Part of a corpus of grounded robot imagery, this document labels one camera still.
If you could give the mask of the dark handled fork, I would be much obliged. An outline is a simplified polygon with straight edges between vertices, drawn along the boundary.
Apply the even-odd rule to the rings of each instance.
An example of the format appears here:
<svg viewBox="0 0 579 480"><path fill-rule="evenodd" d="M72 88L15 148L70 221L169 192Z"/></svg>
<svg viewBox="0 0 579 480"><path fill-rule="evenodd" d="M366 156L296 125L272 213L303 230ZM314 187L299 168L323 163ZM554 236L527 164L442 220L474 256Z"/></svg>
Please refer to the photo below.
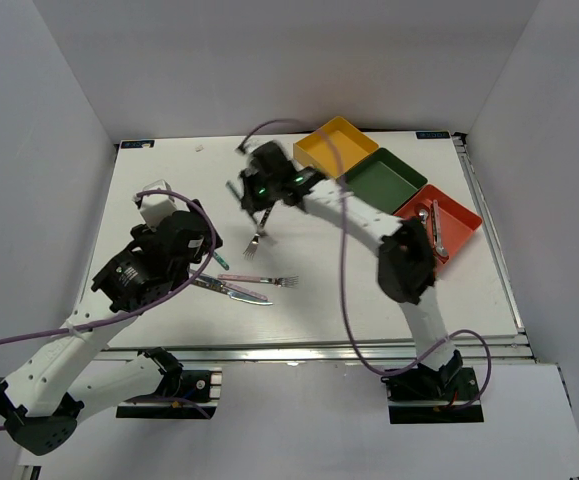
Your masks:
<svg viewBox="0 0 579 480"><path fill-rule="evenodd" d="M255 254L260 244L260 240L266 236L265 227L272 210L273 208L269 207L264 211L260 221L258 222L255 235L252 237L252 239L250 240L249 244L247 245L246 249L243 252L243 256L245 259L252 260L255 257Z"/></svg>

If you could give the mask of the pink handled spoon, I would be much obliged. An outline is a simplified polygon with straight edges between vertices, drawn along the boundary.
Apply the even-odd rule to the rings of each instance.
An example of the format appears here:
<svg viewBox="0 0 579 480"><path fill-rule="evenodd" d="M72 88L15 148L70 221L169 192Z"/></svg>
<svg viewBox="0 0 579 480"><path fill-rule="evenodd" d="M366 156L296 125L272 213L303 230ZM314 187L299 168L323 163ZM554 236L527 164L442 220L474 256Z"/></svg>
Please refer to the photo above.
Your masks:
<svg viewBox="0 0 579 480"><path fill-rule="evenodd" d="M433 210L432 232L434 235L435 252L441 259L448 259L449 254L443 243L442 227L440 221L440 209L437 200L432 201L432 210Z"/></svg>

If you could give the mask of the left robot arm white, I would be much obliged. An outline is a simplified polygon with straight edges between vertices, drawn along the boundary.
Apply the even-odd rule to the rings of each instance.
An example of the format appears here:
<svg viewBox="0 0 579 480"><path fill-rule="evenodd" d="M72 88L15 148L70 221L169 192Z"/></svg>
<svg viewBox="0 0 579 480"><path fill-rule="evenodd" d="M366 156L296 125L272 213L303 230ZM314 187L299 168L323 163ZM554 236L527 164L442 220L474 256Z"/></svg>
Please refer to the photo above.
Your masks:
<svg viewBox="0 0 579 480"><path fill-rule="evenodd" d="M202 418L211 399L212 372L185 370L163 347L98 376L82 377L97 354L149 309L172 299L200 276L223 244L199 201L179 210L171 198L138 203L143 223L131 241L93 277L91 291L58 332L16 371L0 377L2 430L23 449L46 455L85 420L126 402L147 403L159 414L174 405Z"/></svg>

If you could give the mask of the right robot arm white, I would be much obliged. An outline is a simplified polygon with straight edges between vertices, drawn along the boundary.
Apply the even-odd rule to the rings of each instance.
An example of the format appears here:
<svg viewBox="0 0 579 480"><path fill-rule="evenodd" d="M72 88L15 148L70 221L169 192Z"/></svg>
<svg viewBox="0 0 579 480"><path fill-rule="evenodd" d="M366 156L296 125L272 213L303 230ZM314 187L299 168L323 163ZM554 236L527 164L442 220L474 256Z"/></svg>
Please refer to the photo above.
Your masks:
<svg viewBox="0 0 579 480"><path fill-rule="evenodd" d="M323 220L341 232L339 283L346 283L346 241L355 239L375 257L380 290L395 301L412 335L422 390L441 399L457 385L460 353L442 318L436 291L436 260L422 223L401 220L371 207L313 167L297 169L276 141L237 147L247 164L239 174L240 203L248 214L278 203Z"/></svg>

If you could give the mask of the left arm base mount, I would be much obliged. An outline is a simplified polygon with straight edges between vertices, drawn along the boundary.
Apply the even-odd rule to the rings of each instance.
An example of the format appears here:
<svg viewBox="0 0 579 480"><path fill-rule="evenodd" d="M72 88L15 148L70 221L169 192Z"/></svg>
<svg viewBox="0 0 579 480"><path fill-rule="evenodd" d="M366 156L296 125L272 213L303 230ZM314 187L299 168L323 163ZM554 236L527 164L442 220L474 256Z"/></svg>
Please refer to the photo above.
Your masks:
<svg viewBox="0 0 579 480"><path fill-rule="evenodd" d="M123 402L116 408L118 419L210 420L221 395L222 371L185 367L163 348L140 351L155 362L162 379L151 394Z"/></svg>

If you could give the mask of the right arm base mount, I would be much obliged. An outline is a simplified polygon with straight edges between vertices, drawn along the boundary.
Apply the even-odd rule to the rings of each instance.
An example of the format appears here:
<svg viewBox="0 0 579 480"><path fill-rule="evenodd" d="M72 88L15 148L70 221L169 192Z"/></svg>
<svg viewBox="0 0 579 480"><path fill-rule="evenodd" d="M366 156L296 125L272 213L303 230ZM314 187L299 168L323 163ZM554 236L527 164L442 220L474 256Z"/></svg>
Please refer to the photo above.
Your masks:
<svg viewBox="0 0 579 480"><path fill-rule="evenodd" d="M417 375L410 371L396 377L383 377L389 422L392 425L442 425L483 423L475 371L463 367L440 393L424 391Z"/></svg>

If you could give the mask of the green handled fork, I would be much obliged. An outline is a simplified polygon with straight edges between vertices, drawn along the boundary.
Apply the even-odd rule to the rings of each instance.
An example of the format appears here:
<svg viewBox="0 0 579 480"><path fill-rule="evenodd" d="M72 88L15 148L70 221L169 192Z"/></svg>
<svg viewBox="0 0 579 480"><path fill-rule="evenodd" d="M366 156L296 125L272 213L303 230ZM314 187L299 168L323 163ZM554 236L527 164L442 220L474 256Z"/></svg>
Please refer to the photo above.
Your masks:
<svg viewBox="0 0 579 480"><path fill-rule="evenodd" d="M240 193L240 191L238 190L236 185L232 181L227 181L225 186L227 187L229 192L232 194L232 196L235 198L235 200L240 205L240 207L244 208L243 195Z"/></svg>

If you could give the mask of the dark handled spoon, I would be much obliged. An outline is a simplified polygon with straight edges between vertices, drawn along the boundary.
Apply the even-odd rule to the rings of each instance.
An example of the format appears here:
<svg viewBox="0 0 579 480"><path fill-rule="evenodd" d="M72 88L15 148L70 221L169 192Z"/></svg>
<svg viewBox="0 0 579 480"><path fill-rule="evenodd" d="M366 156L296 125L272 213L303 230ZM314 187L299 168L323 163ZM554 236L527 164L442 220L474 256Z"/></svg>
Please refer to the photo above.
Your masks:
<svg viewBox="0 0 579 480"><path fill-rule="evenodd" d="M425 228L425 232L427 235L430 235L431 233L431 224L430 224L430 211L428 210L428 208L425 205L419 205L417 207L417 216L418 219L420 220L421 224L423 225L423 227Z"/></svg>

